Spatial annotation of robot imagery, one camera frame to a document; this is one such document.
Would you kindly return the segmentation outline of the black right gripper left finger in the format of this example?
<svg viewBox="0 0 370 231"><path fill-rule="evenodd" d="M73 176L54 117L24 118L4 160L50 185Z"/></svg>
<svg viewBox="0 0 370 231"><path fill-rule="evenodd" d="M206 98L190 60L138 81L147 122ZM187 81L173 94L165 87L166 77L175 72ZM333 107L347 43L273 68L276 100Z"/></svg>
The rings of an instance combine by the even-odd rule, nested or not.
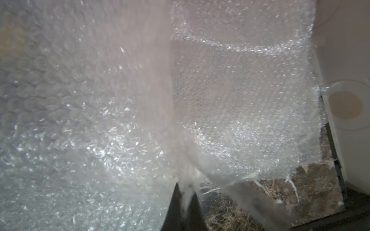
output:
<svg viewBox="0 0 370 231"><path fill-rule="evenodd" d="M161 231L184 231L185 226L182 218L181 209L182 194L180 192L178 183L174 187L169 208L165 217L165 221Z"/></svg>

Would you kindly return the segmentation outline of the clear bubble wrap sheet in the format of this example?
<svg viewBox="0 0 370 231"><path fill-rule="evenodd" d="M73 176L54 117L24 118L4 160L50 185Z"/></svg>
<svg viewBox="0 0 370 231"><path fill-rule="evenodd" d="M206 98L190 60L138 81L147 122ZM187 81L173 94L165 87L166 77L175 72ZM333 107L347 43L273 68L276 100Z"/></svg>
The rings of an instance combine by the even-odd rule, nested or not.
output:
<svg viewBox="0 0 370 231"><path fill-rule="evenodd" d="M173 113L173 1L1 1L1 230L155 230L198 151Z"/></svg>
<svg viewBox="0 0 370 231"><path fill-rule="evenodd" d="M315 1L173 1L174 107L202 172L274 180L321 160L315 11Z"/></svg>

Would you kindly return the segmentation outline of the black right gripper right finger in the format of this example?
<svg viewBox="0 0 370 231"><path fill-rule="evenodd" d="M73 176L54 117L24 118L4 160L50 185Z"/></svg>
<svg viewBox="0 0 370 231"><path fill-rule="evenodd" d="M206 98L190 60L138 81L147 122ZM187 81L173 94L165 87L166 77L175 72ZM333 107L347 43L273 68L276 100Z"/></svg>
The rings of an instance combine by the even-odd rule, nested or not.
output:
<svg viewBox="0 0 370 231"><path fill-rule="evenodd" d="M188 207L188 215L185 219L185 231L208 231L196 193L192 196Z"/></svg>

